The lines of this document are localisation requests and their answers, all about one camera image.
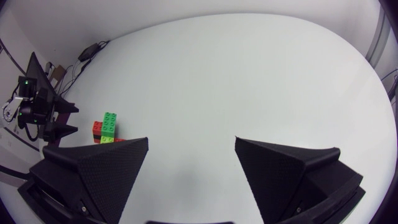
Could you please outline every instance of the metal bracket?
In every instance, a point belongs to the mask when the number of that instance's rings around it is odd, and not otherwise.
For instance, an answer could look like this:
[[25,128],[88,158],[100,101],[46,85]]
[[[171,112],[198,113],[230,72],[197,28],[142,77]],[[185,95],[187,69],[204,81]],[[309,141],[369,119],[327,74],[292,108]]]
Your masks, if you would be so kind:
[[2,119],[7,123],[10,123],[14,119],[14,115],[17,113],[19,105],[24,100],[23,97],[16,96],[11,102],[7,102],[2,106]]

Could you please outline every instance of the wall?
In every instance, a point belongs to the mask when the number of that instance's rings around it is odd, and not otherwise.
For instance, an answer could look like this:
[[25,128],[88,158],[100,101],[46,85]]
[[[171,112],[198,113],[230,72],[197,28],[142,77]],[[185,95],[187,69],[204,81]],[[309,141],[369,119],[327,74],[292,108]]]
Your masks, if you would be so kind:
[[[379,63],[375,68],[375,71],[380,78],[383,78],[385,75],[387,75],[396,68],[398,68],[398,43],[394,32],[391,29],[386,47],[384,48],[384,51],[381,55]],[[393,74],[389,75],[385,80],[383,80],[383,85],[386,88],[386,91],[389,91],[391,89],[391,86],[394,82],[394,75],[397,74],[398,71],[394,72]]]
[[[38,53],[38,51],[19,27],[9,6],[7,2],[0,14],[0,39],[15,61],[22,69],[26,70],[30,54],[33,51]],[[36,56],[42,65],[46,63],[40,53]],[[11,93],[17,85],[17,78],[22,74],[5,52],[0,54],[0,73],[0,103],[2,104],[11,97]]]
[[[0,38],[8,51],[10,51],[10,54],[24,70],[27,68],[30,54],[33,51],[38,53],[19,27],[13,12],[10,10],[10,1],[6,3],[0,12]],[[40,53],[36,55],[42,65],[46,63],[45,58]],[[1,105],[11,97],[19,75],[22,75],[21,72],[3,51],[0,54]],[[15,125],[15,123],[11,123],[8,128],[13,130]],[[35,126],[30,126],[30,130],[32,135],[35,136]],[[30,142],[25,131],[17,130],[16,132],[19,137]],[[38,141],[30,143],[35,147],[39,146]],[[40,160],[40,154],[21,143],[4,129],[0,129],[0,158],[2,166],[26,173],[32,164]],[[16,187],[0,182],[0,197],[16,223],[41,223],[32,210],[25,206],[24,200],[19,195]]]
[[209,14],[283,14],[317,23],[342,36],[366,55],[376,29],[377,0],[23,0],[12,11],[43,56],[64,67],[100,40],[168,21]]

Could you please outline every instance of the red lego block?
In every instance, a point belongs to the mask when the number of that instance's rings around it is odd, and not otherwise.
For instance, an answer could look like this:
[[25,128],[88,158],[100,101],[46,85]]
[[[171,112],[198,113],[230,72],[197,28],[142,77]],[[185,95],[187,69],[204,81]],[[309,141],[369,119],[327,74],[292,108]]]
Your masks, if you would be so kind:
[[94,121],[93,135],[101,136],[102,122]]
[[118,139],[118,138],[113,139],[113,142],[119,142],[119,141],[125,141],[125,139]]

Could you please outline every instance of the cardboard box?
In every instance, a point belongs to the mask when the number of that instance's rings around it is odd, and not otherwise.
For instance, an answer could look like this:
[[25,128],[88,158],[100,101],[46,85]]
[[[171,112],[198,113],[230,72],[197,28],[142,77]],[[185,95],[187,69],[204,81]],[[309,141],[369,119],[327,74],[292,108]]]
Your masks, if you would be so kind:
[[62,78],[65,74],[66,74],[66,71],[61,65],[58,65],[58,67],[56,69],[54,69],[54,71],[52,72],[51,77],[49,79],[50,83],[54,87],[54,89],[57,89],[59,81],[62,80]]

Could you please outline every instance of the textured black surface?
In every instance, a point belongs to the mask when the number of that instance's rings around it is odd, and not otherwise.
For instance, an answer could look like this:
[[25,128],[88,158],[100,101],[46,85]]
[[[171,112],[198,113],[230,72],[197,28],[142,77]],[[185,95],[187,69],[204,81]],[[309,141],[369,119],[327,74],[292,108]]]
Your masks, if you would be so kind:
[[337,148],[313,150],[236,139],[235,151],[264,223],[279,221],[305,172],[336,161]]
[[46,147],[46,159],[78,171],[96,208],[107,223],[118,223],[139,169],[148,151],[148,139],[92,146]]

